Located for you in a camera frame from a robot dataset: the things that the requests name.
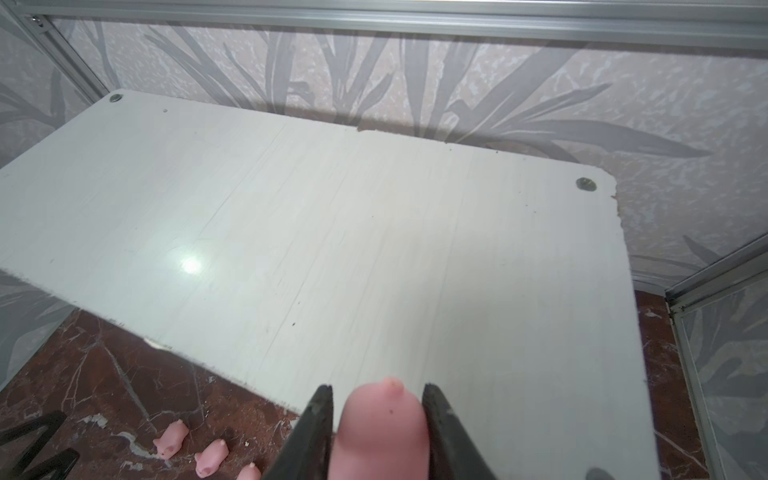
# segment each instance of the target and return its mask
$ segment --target aluminum frame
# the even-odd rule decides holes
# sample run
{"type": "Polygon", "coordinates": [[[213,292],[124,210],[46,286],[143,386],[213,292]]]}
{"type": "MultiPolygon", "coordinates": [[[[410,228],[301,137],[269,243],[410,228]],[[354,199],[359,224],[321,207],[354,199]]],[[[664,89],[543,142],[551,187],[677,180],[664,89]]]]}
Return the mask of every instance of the aluminum frame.
{"type": "Polygon", "coordinates": [[[701,389],[701,381],[696,370],[694,356],[690,351],[690,345],[688,345],[688,336],[685,333],[683,322],[680,320],[681,316],[682,314],[680,313],[677,316],[672,315],[672,331],[674,332],[675,341],[680,347],[679,354],[680,361],[683,364],[683,377],[688,388],[690,404],[694,410],[696,427],[699,429],[704,458],[707,460],[707,471],[709,472],[710,480],[726,480],[720,453],[717,451],[717,440],[712,428],[712,420],[707,413],[704,392],[701,389]]]}
{"type": "Polygon", "coordinates": [[[768,233],[667,289],[673,312],[722,298],[768,272],[768,233]]]}
{"type": "Polygon", "coordinates": [[[561,0],[185,1],[15,0],[15,10],[23,15],[768,50],[768,5],[561,0]]]}
{"type": "Polygon", "coordinates": [[[95,103],[109,93],[109,89],[104,86],[44,15],[19,13],[11,0],[0,0],[0,8],[5,8],[11,14],[35,45],[54,62],[91,103],[95,103]]]}

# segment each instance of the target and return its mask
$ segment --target white board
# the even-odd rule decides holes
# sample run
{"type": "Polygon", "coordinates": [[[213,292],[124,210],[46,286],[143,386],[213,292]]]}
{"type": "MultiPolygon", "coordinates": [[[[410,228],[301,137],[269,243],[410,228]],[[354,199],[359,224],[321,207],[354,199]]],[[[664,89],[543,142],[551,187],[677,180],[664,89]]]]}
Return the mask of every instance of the white board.
{"type": "Polygon", "coordinates": [[[613,177],[120,93],[0,170],[0,268],[296,411],[434,382],[500,478],[658,478],[613,177]]]}

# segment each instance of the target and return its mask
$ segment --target brown marble floor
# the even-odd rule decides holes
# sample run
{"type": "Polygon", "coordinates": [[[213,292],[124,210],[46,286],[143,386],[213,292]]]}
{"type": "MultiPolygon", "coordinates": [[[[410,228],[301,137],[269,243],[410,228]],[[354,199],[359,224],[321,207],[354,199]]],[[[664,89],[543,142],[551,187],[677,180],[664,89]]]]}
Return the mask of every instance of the brown marble floor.
{"type": "Polygon", "coordinates": [[[635,292],[662,480],[709,478],[667,304],[635,292]]]}
{"type": "MultiPolygon", "coordinates": [[[[664,300],[636,297],[662,478],[708,478],[664,300]]],[[[77,480],[191,480],[192,455],[216,438],[230,455],[209,478],[234,478],[252,461],[264,470],[296,418],[89,313],[74,313],[0,392],[0,430],[57,409],[68,418],[36,462],[72,447],[77,480]],[[154,458],[152,439],[179,418],[191,430],[181,451],[154,458]]],[[[0,447],[0,465],[27,444],[0,447]]]]}

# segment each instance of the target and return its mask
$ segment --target leaf pattern wallpaper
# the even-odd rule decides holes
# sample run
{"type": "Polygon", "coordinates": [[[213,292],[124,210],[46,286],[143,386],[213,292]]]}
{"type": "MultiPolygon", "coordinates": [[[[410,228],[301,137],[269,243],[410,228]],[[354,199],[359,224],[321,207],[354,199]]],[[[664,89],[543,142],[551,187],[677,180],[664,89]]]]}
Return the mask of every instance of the leaf pattern wallpaper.
{"type": "Polygon", "coordinates": [[[581,162],[618,180],[636,280],[768,230],[768,56],[56,18],[109,88],[581,162]]]}
{"type": "Polygon", "coordinates": [[[727,480],[768,478],[768,278],[681,321],[727,480]]]}
{"type": "MultiPolygon", "coordinates": [[[[88,105],[0,4],[0,167],[88,105]]],[[[0,388],[71,311],[0,271],[0,388]]]]}

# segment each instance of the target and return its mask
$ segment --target small pink figure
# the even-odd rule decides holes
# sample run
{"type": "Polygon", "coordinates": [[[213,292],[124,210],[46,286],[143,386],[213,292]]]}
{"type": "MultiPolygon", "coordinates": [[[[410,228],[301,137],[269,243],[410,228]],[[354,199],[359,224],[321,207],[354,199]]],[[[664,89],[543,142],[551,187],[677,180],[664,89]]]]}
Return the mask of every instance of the small pink figure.
{"type": "Polygon", "coordinates": [[[259,480],[260,478],[261,472],[259,472],[256,464],[251,462],[250,464],[245,465],[242,470],[240,470],[240,474],[235,480],[259,480]]]}
{"type": "Polygon", "coordinates": [[[181,449],[181,443],[190,430],[181,420],[171,423],[159,439],[152,441],[157,447],[157,456],[168,460],[181,449]]]}
{"type": "Polygon", "coordinates": [[[356,388],[331,451],[329,480],[427,480],[429,430],[419,399],[398,379],[356,388]]]}
{"type": "Polygon", "coordinates": [[[213,475],[229,454],[230,450],[224,440],[213,440],[202,453],[194,454],[194,460],[197,462],[194,469],[195,473],[200,478],[213,475]]]}

